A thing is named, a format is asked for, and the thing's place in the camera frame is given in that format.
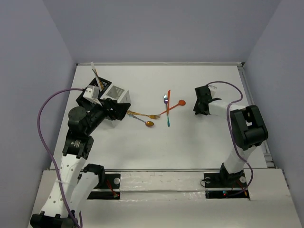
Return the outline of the orange plastic knife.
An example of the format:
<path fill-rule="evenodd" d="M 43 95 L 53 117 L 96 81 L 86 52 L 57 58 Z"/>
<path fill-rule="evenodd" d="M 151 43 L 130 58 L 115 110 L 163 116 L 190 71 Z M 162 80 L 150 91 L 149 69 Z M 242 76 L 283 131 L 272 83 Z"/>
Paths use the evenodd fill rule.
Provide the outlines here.
<path fill-rule="evenodd" d="M 171 90 L 168 90 L 167 92 L 167 117 L 169 117 L 169 108 L 170 108 L 170 95 L 171 95 Z"/>

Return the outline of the iridescent blue purple fork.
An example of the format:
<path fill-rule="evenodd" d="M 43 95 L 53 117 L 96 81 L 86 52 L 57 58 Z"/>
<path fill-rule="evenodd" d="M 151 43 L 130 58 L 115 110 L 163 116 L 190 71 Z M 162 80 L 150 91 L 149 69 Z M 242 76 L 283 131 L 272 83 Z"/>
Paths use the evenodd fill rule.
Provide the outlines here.
<path fill-rule="evenodd" d="M 167 119 L 167 126 L 170 127 L 170 119 L 169 119 L 169 99 L 168 99 L 168 94 L 164 94 L 163 96 L 163 100 L 166 106 L 166 119 Z"/>

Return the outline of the orange chopstick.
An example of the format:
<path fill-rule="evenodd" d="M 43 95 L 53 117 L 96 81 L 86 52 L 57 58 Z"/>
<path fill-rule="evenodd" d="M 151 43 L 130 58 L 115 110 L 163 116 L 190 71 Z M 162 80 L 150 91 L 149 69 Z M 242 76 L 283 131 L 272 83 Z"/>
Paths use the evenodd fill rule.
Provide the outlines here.
<path fill-rule="evenodd" d="M 97 71 L 96 69 L 92 69 L 94 74 L 95 74 L 95 78 L 96 78 L 96 81 L 97 81 L 97 84 L 98 84 L 98 87 L 99 87 L 99 90 L 100 91 L 103 91 L 104 87 L 103 87 L 103 84 L 102 82 L 100 81 L 99 77 L 98 77 L 98 74 L 97 74 Z"/>

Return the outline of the white chopstick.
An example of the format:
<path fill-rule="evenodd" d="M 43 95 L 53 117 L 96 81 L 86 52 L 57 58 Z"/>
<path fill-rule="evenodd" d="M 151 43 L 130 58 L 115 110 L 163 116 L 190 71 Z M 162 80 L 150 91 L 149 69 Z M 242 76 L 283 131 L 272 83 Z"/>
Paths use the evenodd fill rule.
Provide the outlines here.
<path fill-rule="evenodd" d="M 93 71 L 95 71 L 95 66 L 94 66 L 94 63 L 93 63 L 93 62 L 91 62 L 91 63 L 90 63 L 90 65 L 91 65 L 92 70 L 93 70 Z"/>
<path fill-rule="evenodd" d="M 91 62 L 91 67 L 92 67 L 92 70 L 93 70 L 94 74 L 95 74 L 96 76 L 98 76 L 98 73 L 97 73 L 97 71 L 96 71 L 96 68 L 95 68 L 93 62 Z"/>

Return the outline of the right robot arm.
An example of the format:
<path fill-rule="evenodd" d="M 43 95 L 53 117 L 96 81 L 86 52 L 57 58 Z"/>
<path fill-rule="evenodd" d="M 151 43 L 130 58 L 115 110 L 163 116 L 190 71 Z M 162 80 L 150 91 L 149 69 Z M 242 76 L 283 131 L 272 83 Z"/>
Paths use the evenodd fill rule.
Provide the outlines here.
<path fill-rule="evenodd" d="M 251 153 L 268 139 L 268 130 L 256 105 L 241 106 L 214 97 L 208 85 L 195 88 L 195 114 L 214 115 L 227 120 L 233 149 L 210 182 L 230 186 L 243 173 Z"/>

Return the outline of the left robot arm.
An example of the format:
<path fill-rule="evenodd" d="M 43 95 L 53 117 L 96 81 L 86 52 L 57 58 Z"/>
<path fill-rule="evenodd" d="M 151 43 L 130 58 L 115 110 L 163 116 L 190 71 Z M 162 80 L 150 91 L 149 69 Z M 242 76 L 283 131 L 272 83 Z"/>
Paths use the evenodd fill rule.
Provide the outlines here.
<path fill-rule="evenodd" d="M 68 132 L 62 151 L 61 164 L 55 164 L 57 179 L 38 214 L 33 214 L 34 228 L 75 228 L 80 225 L 81 206 L 94 187 L 105 183 L 101 165 L 86 164 L 94 139 L 91 133 L 104 119 L 123 120 L 130 103 L 118 103 L 107 98 L 90 109 L 77 106 L 68 113 Z"/>

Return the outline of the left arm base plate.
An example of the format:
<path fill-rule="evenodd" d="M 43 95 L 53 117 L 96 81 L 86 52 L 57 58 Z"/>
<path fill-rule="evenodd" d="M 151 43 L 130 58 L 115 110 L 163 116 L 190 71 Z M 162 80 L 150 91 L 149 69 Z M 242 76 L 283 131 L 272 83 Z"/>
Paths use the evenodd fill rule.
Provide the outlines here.
<path fill-rule="evenodd" d="M 99 183 L 89 194 L 88 200 L 119 200 L 120 199 L 120 173 L 106 173 L 105 180 Z"/>

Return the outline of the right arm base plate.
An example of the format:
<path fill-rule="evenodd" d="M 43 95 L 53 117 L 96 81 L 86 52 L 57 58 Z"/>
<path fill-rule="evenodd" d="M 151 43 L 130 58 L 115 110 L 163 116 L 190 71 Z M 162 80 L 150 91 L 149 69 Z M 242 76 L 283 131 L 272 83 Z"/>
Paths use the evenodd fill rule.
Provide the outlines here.
<path fill-rule="evenodd" d="M 250 199 L 244 172 L 239 177 L 224 183 L 219 178 L 218 172 L 204 173 L 200 185 L 205 188 L 206 199 Z"/>

